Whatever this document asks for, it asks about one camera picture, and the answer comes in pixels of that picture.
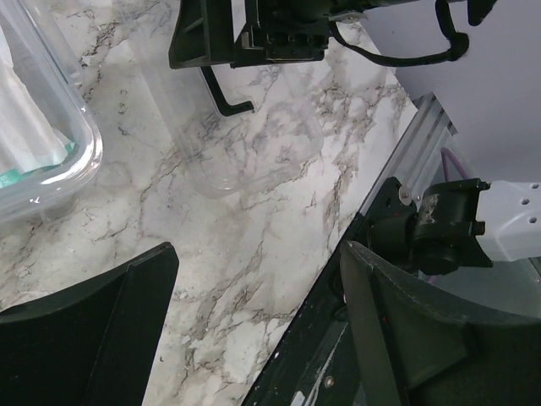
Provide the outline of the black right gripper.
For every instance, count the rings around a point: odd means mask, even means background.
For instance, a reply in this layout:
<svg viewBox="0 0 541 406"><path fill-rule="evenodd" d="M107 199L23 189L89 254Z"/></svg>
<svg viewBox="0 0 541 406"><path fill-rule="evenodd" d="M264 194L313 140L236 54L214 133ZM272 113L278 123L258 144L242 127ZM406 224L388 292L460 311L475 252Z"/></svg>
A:
<svg viewBox="0 0 541 406"><path fill-rule="evenodd" d="M169 67L320 61L328 48L329 23L370 8L370 1L182 0Z"/></svg>

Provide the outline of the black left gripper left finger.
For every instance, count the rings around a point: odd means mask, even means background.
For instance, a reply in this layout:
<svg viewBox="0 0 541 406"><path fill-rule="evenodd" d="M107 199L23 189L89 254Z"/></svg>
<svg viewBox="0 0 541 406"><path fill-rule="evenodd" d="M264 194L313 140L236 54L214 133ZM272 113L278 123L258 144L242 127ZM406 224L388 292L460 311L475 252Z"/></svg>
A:
<svg viewBox="0 0 541 406"><path fill-rule="evenodd" d="M179 260L169 243L1 313L3 405L140 405Z"/></svg>

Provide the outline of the teal white dressing packet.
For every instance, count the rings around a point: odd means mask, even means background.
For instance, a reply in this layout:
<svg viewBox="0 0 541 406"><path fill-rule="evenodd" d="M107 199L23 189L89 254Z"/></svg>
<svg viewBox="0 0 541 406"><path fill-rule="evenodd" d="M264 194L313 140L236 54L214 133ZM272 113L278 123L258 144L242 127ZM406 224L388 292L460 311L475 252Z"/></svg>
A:
<svg viewBox="0 0 541 406"><path fill-rule="evenodd" d="M62 164L75 143L47 121L14 71L1 35L1 187Z"/></svg>

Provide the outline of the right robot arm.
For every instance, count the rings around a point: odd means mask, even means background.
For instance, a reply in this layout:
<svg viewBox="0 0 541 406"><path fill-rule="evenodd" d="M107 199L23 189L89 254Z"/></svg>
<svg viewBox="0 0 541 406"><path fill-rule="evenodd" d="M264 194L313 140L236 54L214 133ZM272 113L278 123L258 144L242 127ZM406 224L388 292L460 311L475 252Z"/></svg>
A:
<svg viewBox="0 0 541 406"><path fill-rule="evenodd" d="M228 103L214 66L319 62L330 40L343 42L340 17L382 7L381 1L183 1L168 62L172 69L199 69L218 111L235 116L254 106ZM376 221L369 248L428 275L534 258L539 193L535 182L445 181L426 189L418 211Z"/></svg>

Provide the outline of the clear plastic tray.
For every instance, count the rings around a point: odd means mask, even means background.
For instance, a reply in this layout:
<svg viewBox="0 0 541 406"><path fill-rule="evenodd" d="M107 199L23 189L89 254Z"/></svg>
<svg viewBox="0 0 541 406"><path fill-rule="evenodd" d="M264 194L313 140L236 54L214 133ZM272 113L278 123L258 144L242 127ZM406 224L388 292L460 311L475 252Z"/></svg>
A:
<svg viewBox="0 0 541 406"><path fill-rule="evenodd" d="M75 143L59 166L1 187L1 224L54 218L95 177L103 155L100 131L77 89L82 68L42 1L3 1L1 35L15 73L47 121Z"/></svg>

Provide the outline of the clear box lid black handle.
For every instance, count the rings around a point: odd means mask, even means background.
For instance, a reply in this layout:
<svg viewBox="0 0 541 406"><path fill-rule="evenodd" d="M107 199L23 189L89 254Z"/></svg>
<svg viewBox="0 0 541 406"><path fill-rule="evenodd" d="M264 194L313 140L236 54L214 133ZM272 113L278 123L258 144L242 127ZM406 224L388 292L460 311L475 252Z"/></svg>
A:
<svg viewBox="0 0 541 406"><path fill-rule="evenodd" d="M295 175L320 152L323 135L297 63L213 72L230 104L222 115L197 68L171 69L168 51L181 1L118 1L132 51L195 186L212 197L268 188Z"/></svg>

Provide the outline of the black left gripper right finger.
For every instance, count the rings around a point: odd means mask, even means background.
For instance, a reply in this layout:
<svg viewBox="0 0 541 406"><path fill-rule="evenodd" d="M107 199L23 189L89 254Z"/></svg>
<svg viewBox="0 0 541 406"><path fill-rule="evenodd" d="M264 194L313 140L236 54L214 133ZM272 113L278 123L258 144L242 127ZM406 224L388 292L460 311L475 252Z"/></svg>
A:
<svg viewBox="0 0 541 406"><path fill-rule="evenodd" d="M357 242L340 270L367 404L539 404L539 319L449 294Z"/></svg>

